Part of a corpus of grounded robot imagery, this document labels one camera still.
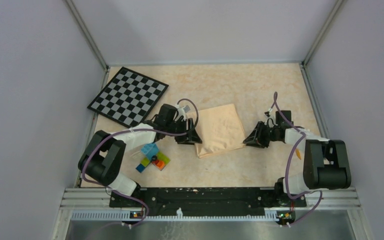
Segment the orange cloth napkin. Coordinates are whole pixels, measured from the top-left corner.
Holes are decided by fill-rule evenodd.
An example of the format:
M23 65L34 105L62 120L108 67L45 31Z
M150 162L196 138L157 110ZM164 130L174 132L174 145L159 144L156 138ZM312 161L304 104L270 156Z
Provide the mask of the orange cloth napkin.
M195 144L201 158L223 154L245 147L245 130L233 103L198 111L195 128L202 143Z

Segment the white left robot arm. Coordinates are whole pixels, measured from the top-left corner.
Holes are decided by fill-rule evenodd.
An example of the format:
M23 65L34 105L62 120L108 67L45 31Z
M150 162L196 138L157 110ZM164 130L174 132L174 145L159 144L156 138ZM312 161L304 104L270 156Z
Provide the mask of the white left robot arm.
M119 132L97 131L79 162L78 169L83 181L108 187L121 194L121 200L129 207L140 202L138 183L121 173L125 152L145 147L145 154L151 157L157 153L154 145L166 136L174 137L178 144L195 144L199 112L195 118L186 116L186 107L164 104L151 120Z

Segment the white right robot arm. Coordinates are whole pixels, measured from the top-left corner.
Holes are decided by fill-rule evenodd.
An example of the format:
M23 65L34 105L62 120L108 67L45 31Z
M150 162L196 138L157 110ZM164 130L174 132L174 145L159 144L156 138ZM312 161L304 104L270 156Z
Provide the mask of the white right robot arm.
M321 137L294 124L290 110L276 111L274 124L259 121L243 144L255 148L268 148L271 142L292 146L280 187L273 192L279 206L287 206L293 199L322 190L347 189L352 176L347 147L342 140ZM293 156L303 153L301 173L289 175Z

